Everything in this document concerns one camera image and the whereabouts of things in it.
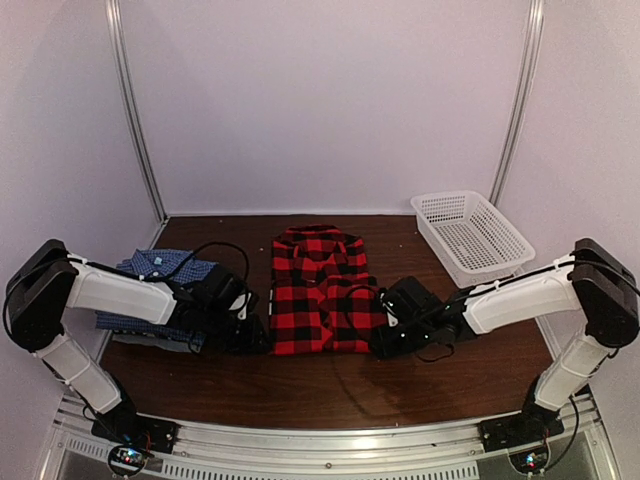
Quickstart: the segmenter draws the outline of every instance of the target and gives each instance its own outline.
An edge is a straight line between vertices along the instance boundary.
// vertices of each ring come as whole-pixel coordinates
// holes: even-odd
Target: table surface
[[[456,286],[416,231],[413,216],[246,216],[172,218],[158,248],[194,249],[233,242],[251,260],[249,285],[267,318],[271,239],[289,226],[327,223],[364,238],[379,285],[413,275],[446,299]],[[236,272],[242,258],[224,247],[201,255]],[[423,354],[437,355],[434,351]],[[529,384],[551,362],[533,320],[456,346],[424,364],[414,356],[379,361],[368,354],[291,357],[201,355],[111,342],[102,365],[141,413],[179,420],[264,428],[368,428],[419,425],[518,410]]]

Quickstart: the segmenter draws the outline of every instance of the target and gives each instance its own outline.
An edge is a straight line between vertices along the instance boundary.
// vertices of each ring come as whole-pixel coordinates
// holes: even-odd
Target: white wall
[[[0,85],[2,291],[50,237],[104,262],[145,246],[155,220],[126,126],[104,2],[0,1]],[[76,317],[73,333],[95,353],[92,315]],[[0,365],[0,478],[33,478],[61,391],[4,334]]]
[[[500,209],[547,263],[591,236],[640,278],[640,9],[549,0],[527,117]],[[564,344],[582,318],[551,318]],[[593,380],[623,478],[638,478],[640,342]]]
[[[529,1],[124,0],[171,213],[409,212],[488,195]]]

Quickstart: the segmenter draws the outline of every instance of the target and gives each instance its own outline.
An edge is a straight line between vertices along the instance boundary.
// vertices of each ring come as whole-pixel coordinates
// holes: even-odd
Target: blue checkered shirt
[[[144,275],[145,277],[153,276],[155,273],[157,273],[156,276],[164,276],[171,273],[190,253],[183,250],[136,250],[133,257],[124,260],[116,268],[123,272]],[[202,280],[215,265],[212,262],[193,258],[182,267],[172,280],[180,284]],[[197,333],[191,338],[191,332],[153,325],[125,315],[110,312],[96,312],[96,314],[98,316],[96,327],[103,330],[154,335],[178,342],[187,342],[191,339],[191,344],[198,347],[204,344],[206,338],[203,333]]]

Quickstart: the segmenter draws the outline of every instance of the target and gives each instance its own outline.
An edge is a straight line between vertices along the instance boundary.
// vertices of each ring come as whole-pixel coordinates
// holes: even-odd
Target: plaid shirt
[[[273,241],[271,337],[276,355],[369,351],[372,328],[387,322],[373,301],[362,238],[336,227],[292,227]],[[349,325],[346,316],[357,332]]]
[[[182,250],[136,250],[133,257],[124,260],[117,265],[118,270],[136,275],[150,277],[157,273],[159,276],[168,275],[182,262],[191,252]],[[184,284],[196,280],[202,280],[215,263],[192,259],[173,277],[177,283]],[[191,339],[191,344],[201,347],[204,344],[206,335],[196,333],[191,338],[192,333],[176,328],[153,325],[138,318],[117,315],[111,312],[96,312],[96,327],[103,330],[114,330],[121,333],[153,335],[160,338],[167,338],[178,342],[187,342]]]

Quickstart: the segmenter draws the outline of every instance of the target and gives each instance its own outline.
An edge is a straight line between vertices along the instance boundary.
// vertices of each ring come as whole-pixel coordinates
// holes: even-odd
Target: laundry basket
[[[458,287],[511,275],[536,252],[482,195],[472,191],[411,199],[418,230]]]

